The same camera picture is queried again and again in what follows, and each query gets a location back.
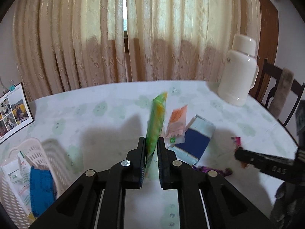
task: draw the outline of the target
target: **photo frame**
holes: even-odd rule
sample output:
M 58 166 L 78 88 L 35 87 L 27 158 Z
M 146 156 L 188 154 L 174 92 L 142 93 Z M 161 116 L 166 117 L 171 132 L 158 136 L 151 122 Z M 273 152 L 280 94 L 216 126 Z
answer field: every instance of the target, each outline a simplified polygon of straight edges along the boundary
M 0 98 L 0 144 L 20 129 L 34 122 L 23 84 L 15 85 Z

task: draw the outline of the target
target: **thermos lid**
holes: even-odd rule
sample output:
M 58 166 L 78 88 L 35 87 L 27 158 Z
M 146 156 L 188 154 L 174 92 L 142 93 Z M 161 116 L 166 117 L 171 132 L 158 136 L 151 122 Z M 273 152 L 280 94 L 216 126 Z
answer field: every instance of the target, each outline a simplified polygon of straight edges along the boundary
M 254 39 L 242 34 L 236 34 L 234 36 L 232 50 L 243 52 L 245 54 L 249 54 L 250 56 L 254 57 L 255 47 L 256 47 L 256 42 Z

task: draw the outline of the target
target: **screw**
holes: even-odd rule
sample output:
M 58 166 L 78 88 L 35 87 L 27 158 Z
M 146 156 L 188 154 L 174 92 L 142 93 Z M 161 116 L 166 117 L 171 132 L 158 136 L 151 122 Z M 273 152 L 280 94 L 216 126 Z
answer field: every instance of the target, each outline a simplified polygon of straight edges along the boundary
M 127 167 L 127 166 L 129 166 L 130 164 L 131 164 L 131 163 L 130 163 L 129 160 L 124 160 L 124 161 L 121 162 L 121 165 L 124 166 L 124 167 Z
M 95 171 L 92 170 L 92 169 L 89 169 L 89 170 L 86 171 L 86 176 L 88 176 L 88 177 L 91 177 L 91 176 L 93 176 L 94 174 L 95 174 Z
M 208 174 L 209 174 L 210 177 L 216 177 L 216 176 L 218 175 L 217 172 L 216 172 L 215 170 L 210 170 L 210 171 L 208 172 Z
M 174 160 L 173 161 L 173 166 L 179 167 L 181 165 L 182 165 L 181 161 L 179 161 L 179 160 Z

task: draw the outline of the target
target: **table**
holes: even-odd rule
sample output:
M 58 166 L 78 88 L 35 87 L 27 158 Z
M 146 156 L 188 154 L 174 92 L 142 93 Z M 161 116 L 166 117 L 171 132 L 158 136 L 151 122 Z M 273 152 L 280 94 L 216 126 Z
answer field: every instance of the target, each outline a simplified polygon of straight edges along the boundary
M 188 105 L 187 123 L 196 114 L 216 131 L 199 161 L 218 169 L 230 167 L 226 179 L 266 216 L 282 183 L 253 167 L 242 169 L 234 159 L 232 136 L 251 151 L 294 158 L 296 145 L 285 129 L 252 97 L 242 107 L 225 103 L 217 83 L 155 81 L 108 84 L 64 92 L 30 103 L 35 122 L 0 145 L 0 161 L 9 149 L 29 137 L 38 138 L 47 154 L 56 154 L 72 184 L 85 170 L 103 171 L 124 160 L 146 135 L 151 101 L 168 92 L 165 127 L 175 108 Z M 157 156 L 141 190 L 127 190 L 125 228 L 179 228 L 176 190 L 160 189 Z

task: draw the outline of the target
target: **orange package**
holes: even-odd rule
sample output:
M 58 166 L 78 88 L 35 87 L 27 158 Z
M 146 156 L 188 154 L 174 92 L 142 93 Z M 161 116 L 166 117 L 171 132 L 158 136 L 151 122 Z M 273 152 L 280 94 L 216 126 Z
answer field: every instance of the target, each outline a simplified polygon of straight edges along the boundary
M 165 134 L 165 144 L 167 146 L 184 143 L 186 111 L 187 105 L 173 110 Z

